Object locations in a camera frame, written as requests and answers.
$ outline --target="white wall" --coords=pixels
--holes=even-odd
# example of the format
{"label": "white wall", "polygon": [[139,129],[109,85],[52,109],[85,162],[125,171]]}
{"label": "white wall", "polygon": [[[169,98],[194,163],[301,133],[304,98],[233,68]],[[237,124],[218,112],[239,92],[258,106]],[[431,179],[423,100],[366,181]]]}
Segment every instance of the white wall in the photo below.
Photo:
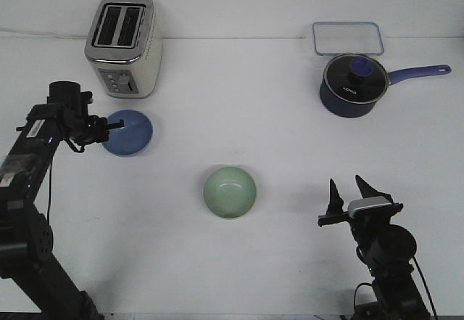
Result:
{"label": "white wall", "polygon": [[[0,27],[85,36],[100,1],[0,0]],[[306,37],[309,25],[321,20],[375,21],[388,37],[464,35],[464,0],[154,2],[165,38]]]}

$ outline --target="cable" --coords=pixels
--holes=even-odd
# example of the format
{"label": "cable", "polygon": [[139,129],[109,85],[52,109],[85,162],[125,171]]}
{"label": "cable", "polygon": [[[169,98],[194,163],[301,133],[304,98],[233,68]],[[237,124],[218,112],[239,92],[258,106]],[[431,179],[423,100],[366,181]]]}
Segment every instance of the cable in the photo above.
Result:
{"label": "cable", "polygon": [[87,36],[65,35],[65,34],[59,34],[55,32],[27,31],[27,30],[20,30],[16,28],[0,28],[0,32],[17,33],[20,35],[32,35],[32,36],[59,38],[59,39],[86,39],[87,38]]}
{"label": "cable", "polygon": [[356,312],[356,294],[357,294],[357,290],[361,287],[361,286],[369,286],[369,287],[372,287],[372,284],[368,283],[368,282],[362,282],[360,283],[359,285],[356,286],[356,289],[355,289],[355,296],[353,297],[353,309],[355,311],[355,314],[357,313]]}
{"label": "cable", "polygon": [[434,312],[434,318],[435,318],[435,320],[438,320],[438,316],[436,315],[435,305],[434,305],[434,302],[433,302],[433,300],[432,300],[432,296],[430,295],[430,291],[428,290],[428,286],[427,286],[427,283],[426,283],[426,279],[423,277],[421,268],[419,267],[418,260],[415,259],[415,256],[413,256],[413,261],[414,261],[415,266],[416,266],[417,269],[418,269],[420,278],[422,279],[423,286],[426,288],[428,301],[430,302],[430,306],[432,307],[432,311]]}
{"label": "cable", "polygon": [[49,206],[46,209],[46,220],[50,224],[50,207],[51,207],[51,167],[53,166],[53,158],[50,161],[50,171],[49,171]]}

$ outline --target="sticker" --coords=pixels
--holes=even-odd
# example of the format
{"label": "sticker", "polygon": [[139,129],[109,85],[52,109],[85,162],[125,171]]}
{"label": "sticker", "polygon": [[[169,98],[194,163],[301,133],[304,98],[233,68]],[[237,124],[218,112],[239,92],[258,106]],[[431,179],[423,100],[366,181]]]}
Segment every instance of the sticker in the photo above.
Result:
{"label": "sticker", "polygon": [[0,179],[0,187],[8,187],[15,177],[15,173],[4,173]]}
{"label": "sticker", "polygon": [[44,119],[38,119],[34,122],[34,125],[32,128],[29,130],[28,135],[26,137],[36,137],[38,132],[41,130],[42,125],[44,124],[45,120]]}

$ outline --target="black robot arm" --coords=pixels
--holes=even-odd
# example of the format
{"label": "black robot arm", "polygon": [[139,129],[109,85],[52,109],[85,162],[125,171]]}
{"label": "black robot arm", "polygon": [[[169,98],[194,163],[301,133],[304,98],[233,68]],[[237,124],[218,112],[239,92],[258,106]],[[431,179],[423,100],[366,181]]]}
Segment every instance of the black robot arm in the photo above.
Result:
{"label": "black robot arm", "polygon": [[33,107],[0,165],[0,276],[13,279],[48,320],[103,319],[54,257],[51,227],[34,205],[61,141],[83,152],[87,144],[107,141],[109,129],[123,126],[88,115],[91,97],[77,83],[50,84],[47,103]]}
{"label": "black robot arm", "polygon": [[377,302],[358,305],[353,319],[429,320],[421,295],[415,286],[409,264],[417,245],[406,229],[390,224],[403,204],[392,196],[378,192],[356,176],[362,199],[352,201],[343,211],[335,183],[331,180],[330,202],[319,226],[348,222],[357,242],[357,255],[374,277],[372,283]]}

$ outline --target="blue bowl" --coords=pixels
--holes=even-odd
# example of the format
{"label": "blue bowl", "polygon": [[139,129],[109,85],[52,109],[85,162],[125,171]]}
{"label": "blue bowl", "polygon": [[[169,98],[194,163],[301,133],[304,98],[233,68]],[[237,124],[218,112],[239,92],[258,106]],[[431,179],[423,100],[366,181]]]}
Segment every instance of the blue bowl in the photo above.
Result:
{"label": "blue bowl", "polygon": [[108,123],[124,120],[124,126],[110,130],[109,140],[103,143],[103,147],[114,155],[133,155],[140,152],[152,138],[152,123],[139,111],[121,110],[107,119]]}

